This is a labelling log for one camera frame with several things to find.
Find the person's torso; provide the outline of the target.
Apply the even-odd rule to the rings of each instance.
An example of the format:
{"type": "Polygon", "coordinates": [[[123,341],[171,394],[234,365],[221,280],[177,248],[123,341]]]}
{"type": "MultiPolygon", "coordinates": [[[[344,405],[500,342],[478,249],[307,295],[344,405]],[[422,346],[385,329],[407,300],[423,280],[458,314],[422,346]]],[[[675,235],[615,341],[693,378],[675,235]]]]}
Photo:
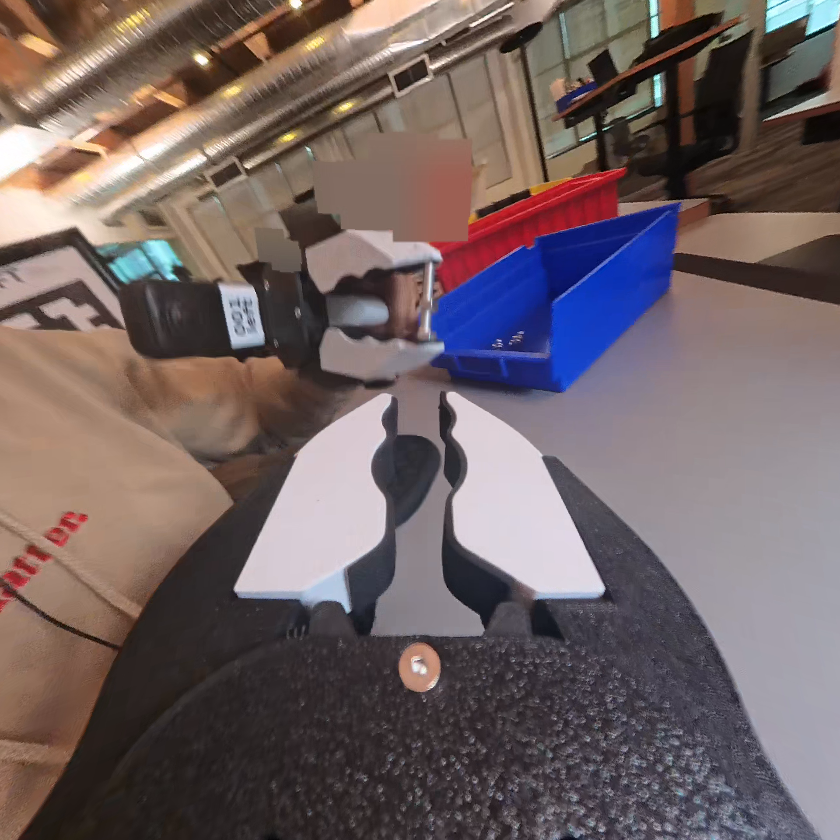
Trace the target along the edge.
{"type": "Polygon", "coordinates": [[[230,506],[153,419],[125,332],[2,327],[2,838],[67,766],[117,650],[230,506]]]}

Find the red plastic bin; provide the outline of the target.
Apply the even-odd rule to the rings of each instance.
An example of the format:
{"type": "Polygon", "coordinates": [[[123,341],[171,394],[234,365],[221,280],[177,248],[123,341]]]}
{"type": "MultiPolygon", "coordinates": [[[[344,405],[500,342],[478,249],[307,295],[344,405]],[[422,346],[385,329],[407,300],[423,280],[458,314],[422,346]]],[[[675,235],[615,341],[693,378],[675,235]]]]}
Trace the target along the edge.
{"type": "Polygon", "coordinates": [[[618,213],[618,184],[625,167],[575,177],[573,182],[531,196],[529,191],[496,203],[469,221],[467,239],[436,243],[444,261],[437,283],[448,293],[520,247],[543,235],[601,222],[618,213]]]}

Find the black office chair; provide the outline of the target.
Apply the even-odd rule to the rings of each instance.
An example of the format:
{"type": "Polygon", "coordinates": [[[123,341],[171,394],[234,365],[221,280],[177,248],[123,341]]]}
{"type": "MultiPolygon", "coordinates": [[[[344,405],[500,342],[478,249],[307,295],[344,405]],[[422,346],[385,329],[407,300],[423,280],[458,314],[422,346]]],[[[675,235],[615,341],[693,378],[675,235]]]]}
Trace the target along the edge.
{"type": "Polygon", "coordinates": [[[749,31],[710,53],[692,113],[695,142],[689,152],[691,170],[739,147],[743,72],[752,40],[749,31]]]}

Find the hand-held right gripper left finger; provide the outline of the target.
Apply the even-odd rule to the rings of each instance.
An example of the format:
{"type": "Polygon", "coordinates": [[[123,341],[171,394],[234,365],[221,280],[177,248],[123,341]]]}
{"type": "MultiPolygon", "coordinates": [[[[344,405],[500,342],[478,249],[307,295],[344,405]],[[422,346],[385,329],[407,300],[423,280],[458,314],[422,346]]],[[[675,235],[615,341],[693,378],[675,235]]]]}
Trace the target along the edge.
{"type": "Polygon", "coordinates": [[[375,608],[396,560],[397,403],[380,394],[325,427],[294,458],[234,585],[241,599],[375,608]]]}

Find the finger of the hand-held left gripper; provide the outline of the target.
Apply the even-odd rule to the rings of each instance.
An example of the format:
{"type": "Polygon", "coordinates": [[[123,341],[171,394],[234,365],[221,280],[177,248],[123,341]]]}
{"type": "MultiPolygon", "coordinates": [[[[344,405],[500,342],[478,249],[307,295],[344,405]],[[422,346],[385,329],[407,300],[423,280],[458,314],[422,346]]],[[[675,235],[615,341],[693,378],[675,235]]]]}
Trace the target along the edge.
{"type": "Polygon", "coordinates": [[[392,382],[401,375],[431,364],[445,352],[437,341],[352,339],[339,329],[327,329],[319,346],[323,371],[364,384],[392,382]]]}
{"type": "Polygon", "coordinates": [[[395,272],[435,266],[441,252],[424,241],[394,240],[393,232],[342,230],[305,248],[306,269],[321,294],[335,291],[346,278],[361,279],[371,271],[395,272]]]}

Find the blue plastic bin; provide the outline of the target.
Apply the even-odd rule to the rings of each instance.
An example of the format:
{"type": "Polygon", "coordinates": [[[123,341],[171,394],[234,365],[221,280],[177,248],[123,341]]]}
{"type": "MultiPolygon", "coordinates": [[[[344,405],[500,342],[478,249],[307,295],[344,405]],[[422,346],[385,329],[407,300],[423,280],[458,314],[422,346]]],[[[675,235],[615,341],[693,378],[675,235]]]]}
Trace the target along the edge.
{"type": "Polygon", "coordinates": [[[453,380],[565,392],[670,289],[679,203],[538,237],[439,300],[453,380]],[[493,350],[524,331],[519,347],[493,350]]]}

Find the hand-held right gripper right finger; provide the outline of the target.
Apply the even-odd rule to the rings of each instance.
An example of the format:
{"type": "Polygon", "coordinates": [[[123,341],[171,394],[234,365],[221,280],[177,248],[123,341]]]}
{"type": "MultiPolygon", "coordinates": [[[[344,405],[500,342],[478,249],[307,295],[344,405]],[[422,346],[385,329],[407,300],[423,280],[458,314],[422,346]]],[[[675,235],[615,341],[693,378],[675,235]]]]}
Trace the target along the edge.
{"type": "Polygon", "coordinates": [[[444,476],[450,486],[442,542],[444,581],[470,610],[598,600],[595,563],[539,450],[456,392],[440,393],[444,476]]]}

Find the black framed sign board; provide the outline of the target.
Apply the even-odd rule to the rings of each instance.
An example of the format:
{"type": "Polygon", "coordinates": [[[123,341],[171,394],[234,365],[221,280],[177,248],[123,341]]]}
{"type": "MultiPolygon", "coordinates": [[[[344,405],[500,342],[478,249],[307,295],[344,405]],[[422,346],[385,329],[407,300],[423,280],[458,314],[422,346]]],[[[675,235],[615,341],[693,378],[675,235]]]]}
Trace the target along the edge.
{"type": "Polygon", "coordinates": [[[121,284],[77,228],[1,247],[1,324],[11,329],[123,329],[121,284]]]}

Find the wooden office desk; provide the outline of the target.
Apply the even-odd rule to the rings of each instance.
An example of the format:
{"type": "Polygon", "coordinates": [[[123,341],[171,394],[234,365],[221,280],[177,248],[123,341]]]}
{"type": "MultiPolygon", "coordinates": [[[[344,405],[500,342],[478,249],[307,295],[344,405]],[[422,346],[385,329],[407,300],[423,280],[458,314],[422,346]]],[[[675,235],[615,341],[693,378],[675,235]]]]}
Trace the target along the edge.
{"type": "Polygon", "coordinates": [[[839,141],[839,90],[821,92],[791,108],[763,120],[782,125],[801,123],[801,144],[816,145],[839,141]]]}

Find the person's left forearm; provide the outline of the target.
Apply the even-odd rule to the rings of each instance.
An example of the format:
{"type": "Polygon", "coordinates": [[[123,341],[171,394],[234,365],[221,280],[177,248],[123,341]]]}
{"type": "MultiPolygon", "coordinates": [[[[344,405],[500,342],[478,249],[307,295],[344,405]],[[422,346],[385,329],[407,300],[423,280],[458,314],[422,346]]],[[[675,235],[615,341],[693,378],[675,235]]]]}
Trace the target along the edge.
{"type": "Polygon", "coordinates": [[[210,462],[300,446],[342,401],[335,389],[277,358],[138,359],[126,374],[163,431],[210,462]]]}

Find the person's left hand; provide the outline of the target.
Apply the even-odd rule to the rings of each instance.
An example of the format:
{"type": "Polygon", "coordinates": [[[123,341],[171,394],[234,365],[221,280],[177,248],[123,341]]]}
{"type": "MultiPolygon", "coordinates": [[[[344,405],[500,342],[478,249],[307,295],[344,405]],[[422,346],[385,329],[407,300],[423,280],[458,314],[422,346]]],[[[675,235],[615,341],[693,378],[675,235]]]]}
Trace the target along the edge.
{"type": "Polygon", "coordinates": [[[414,271],[378,269],[370,272],[367,280],[371,291],[382,299],[388,319],[373,328],[372,334],[382,340],[416,341],[419,328],[419,278],[414,271]]]}

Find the black floor lamp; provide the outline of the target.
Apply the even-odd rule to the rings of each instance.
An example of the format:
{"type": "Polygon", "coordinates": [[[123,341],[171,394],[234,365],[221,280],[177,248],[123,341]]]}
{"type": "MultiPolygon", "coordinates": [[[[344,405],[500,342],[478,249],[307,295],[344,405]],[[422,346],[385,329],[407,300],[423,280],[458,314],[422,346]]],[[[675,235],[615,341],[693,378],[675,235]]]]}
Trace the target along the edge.
{"type": "Polygon", "coordinates": [[[522,177],[529,186],[535,186],[550,180],[528,53],[529,45],[543,29],[543,21],[523,18],[512,23],[513,30],[500,43],[499,52],[507,72],[511,110],[516,114],[522,177]]]}

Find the thin steel screw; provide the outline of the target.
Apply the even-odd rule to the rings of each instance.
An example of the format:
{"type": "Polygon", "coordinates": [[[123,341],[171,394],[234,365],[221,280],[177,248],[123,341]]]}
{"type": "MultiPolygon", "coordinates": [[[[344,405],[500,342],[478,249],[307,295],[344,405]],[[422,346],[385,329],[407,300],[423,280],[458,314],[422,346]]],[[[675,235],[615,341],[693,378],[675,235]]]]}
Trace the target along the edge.
{"type": "Polygon", "coordinates": [[[434,340],[432,326],[437,264],[432,260],[423,267],[423,278],[418,299],[418,322],[416,339],[419,343],[430,343],[434,340]]]}

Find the wooden standing desk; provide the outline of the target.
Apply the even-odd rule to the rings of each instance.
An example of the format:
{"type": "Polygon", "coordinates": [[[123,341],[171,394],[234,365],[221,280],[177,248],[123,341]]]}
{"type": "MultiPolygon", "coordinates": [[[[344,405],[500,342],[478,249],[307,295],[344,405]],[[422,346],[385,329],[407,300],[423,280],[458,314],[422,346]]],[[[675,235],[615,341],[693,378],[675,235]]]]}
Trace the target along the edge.
{"type": "Polygon", "coordinates": [[[692,122],[695,104],[689,111],[680,110],[679,69],[720,37],[728,37],[744,22],[741,16],[724,22],[722,14],[707,14],[665,29],[646,43],[628,69],[616,73],[609,80],[597,81],[590,92],[559,106],[554,120],[562,121],[566,128],[573,128],[587,119],[593,120],[596,159],[599,170],[604,172],[607,169],[606,113],[632,96],[642,82],[664,76],[665,117],[658,124],[665,128],[666,149],[661,154],[642,158],[637,170],[646,177],[664,178],[670,200],[686,199],[689,195],[686,178],[697,170],[690,169],[689,155],[695,142],[692,122]]]}

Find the black wrist rest pad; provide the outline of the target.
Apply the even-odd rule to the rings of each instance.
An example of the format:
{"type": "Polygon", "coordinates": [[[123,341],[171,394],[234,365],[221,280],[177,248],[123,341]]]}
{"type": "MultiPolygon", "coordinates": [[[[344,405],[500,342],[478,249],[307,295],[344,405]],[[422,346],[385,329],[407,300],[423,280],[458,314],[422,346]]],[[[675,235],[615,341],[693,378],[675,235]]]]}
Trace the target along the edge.
{"type": "Polygon", "coordinates": [[[389,437],[376,452],[374,483],[391,504],[396,528],[408,522],[424,503],[441,462],[436,444],[419,435],[389,437]]]}

